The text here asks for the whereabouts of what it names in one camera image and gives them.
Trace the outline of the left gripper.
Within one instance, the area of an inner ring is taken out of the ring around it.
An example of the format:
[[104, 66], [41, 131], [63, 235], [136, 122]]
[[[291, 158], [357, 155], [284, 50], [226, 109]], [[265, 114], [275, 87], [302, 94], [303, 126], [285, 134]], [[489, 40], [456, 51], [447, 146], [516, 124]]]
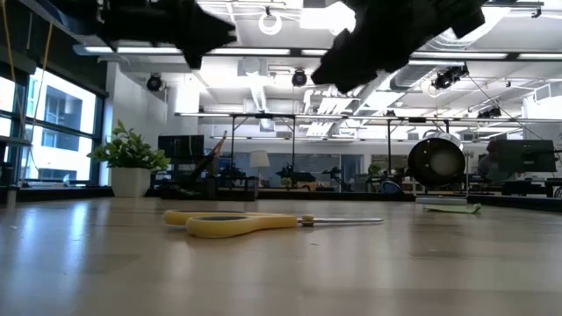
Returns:
[[101, 11], [100, 38], [112, 51], [120, 40], [136, 40], [152, 47], [172, 44], [190, 68], [199, 69], [202, 53], [236, 42], [235, 26], [204, 11], [196, 0], [109, 0]]

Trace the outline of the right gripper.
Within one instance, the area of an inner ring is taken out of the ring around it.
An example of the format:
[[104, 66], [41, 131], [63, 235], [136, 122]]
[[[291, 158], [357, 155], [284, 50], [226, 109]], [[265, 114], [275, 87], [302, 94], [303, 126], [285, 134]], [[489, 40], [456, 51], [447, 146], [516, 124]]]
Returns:
[[485, 22], [480, 0], [350, 1], [354, 31], [342, 31], [311, 78], [347, 93], [407, 63], [411, 53], [452, 28], [458, 37]]

